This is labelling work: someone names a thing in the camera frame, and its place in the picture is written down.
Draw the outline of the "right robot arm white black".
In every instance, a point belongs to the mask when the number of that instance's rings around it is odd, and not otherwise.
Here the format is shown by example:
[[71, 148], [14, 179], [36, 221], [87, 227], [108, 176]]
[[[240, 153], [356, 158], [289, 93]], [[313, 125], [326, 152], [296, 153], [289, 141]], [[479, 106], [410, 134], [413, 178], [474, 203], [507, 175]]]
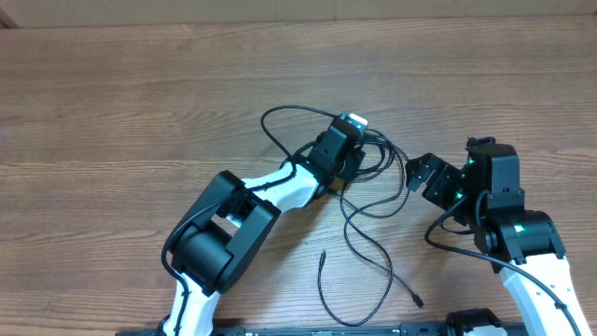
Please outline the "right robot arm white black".
[[471, 231], [475, 251], [451, 252], [491, 263], [529, 335], [589, 335], [566, 249], [554, 221], [525, 207], [520, 158], [492, 137], [467, 140], [462, 168], [427, 153], [407, 162], [407, 186], [443, 209], [431, 228], [451, 217]]

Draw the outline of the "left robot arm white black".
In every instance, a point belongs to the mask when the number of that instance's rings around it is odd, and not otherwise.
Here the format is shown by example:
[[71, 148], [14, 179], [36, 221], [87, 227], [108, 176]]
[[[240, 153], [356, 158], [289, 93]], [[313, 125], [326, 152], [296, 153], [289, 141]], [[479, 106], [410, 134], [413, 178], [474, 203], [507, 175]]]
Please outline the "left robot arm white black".
[[215, 308], [244, 274], [279, 216], [321, 198], [340, 178], [355, 176], [368, 123], [355, 114], [335, 117], [278, 171], [240, 179], [218, 173], [167, 238], [164, 269], [175, 279], [174, 304], [159, 335], [208, 335]]

